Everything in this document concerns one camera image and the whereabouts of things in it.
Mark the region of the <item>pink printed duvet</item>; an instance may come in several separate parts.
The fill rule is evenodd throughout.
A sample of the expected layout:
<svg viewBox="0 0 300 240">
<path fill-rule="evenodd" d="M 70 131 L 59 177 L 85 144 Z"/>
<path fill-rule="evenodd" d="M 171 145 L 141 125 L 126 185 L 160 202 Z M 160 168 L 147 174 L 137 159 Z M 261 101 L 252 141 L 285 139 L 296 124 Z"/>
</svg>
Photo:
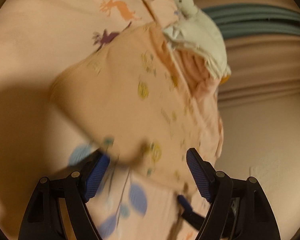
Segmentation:
<svg viewBox="0 0 300 240">
<path fill-rule="evenodd" d="M 112 159 L 51 100 L 69 67 L 130 27 L 161 31 L 182 18 L 174 0 L 7 0 L 0 9 L 0 229 L 19 239 L 31 195 L 42 177 L 67 177 L 96 150 L 110 159 L 87 203 L 103 239 L 195 239 L 177 195 L 200 211 L 196 188 L 175 191 Z M 172 50 L 176 48 L 163 33 Z"/>
</svg>

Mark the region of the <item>teal curtain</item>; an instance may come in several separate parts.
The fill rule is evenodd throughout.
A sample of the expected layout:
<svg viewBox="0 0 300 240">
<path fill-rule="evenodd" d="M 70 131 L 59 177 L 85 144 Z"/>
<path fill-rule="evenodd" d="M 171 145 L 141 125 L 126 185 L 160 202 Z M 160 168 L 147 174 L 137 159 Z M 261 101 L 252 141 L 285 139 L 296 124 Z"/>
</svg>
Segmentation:
<svg viewBox="0 0 300 240">
<path fill-rule="evenodd" d="M 263 34 L 300 36 L 300 12 L 265 4 L 237 3 L 202 9 L 217 24 L 223 38 Z"/>
</svg>

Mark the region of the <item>peach cartoon print shirt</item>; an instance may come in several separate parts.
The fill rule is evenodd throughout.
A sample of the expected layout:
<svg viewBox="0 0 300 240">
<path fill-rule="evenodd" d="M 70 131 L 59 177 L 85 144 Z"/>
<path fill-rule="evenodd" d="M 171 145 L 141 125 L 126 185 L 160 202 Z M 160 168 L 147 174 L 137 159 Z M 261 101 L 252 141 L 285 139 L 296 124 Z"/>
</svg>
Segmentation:
<svg viewBox="0 0 300 240">
<path fill-rule="evenodd" d="M 130 27 L 55 79 L 51 100 L 110 157 L 175 191 L 196 190 L 195 148 L 215 160 L 223 126 L 217 102 L 189 90 L 161 27 Z"/>
</svg>

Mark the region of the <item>white goose plush toy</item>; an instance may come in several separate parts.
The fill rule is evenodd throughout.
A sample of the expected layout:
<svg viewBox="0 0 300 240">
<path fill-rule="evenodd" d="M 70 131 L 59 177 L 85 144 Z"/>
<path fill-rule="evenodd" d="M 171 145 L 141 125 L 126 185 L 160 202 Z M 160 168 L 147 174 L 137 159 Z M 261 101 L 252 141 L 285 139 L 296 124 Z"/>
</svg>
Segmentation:
<svg viewBox="0 0 300 240">
<path fill-rule="evenodd" d="M 187 18 L 195 15 L 198 11 L 201 10 L 198 6 L 195 5 L 194 0 L 174 0 L 174 1 L 176 3 L 176 6 L 177 6 L 179 12 L 183 16 L 180 20 L 187 19 Z M 222 78 L 221 83 L 226 82 L 230 76 Z"/>
</svg>

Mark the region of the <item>pink folded clothes stack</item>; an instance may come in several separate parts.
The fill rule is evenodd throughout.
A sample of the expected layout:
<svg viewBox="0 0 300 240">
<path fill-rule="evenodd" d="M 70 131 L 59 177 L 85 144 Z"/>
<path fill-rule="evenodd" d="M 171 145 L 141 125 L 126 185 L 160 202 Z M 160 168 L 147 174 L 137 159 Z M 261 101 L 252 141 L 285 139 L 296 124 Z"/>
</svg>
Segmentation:
<svg viewBox="0 0 300 240">
<path fill-rule="evenodd" d="M 174 55 L 191 95 L 198 101 L 212 99 L 217 102 L 217 89 L 221 78 L 213 77 L 209 72 L 206 59 L 186 49 L 176 49 Z"/>
</svg>

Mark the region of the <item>white folded garment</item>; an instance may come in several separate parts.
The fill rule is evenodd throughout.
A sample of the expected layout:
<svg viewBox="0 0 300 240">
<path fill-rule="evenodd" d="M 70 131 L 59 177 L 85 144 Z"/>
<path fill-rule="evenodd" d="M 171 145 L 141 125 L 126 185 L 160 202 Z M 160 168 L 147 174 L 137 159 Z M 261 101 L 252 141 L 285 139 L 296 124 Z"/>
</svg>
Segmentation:
<svg viewBox="0 0 300 240">
<path fill-rule="evenodd" d="M 175 47 L 186 48 L 205 59 L 212 77 L 231 75 L 223 36 L 215 22 L 201 10 L 162 30 Z"/>
</svg>

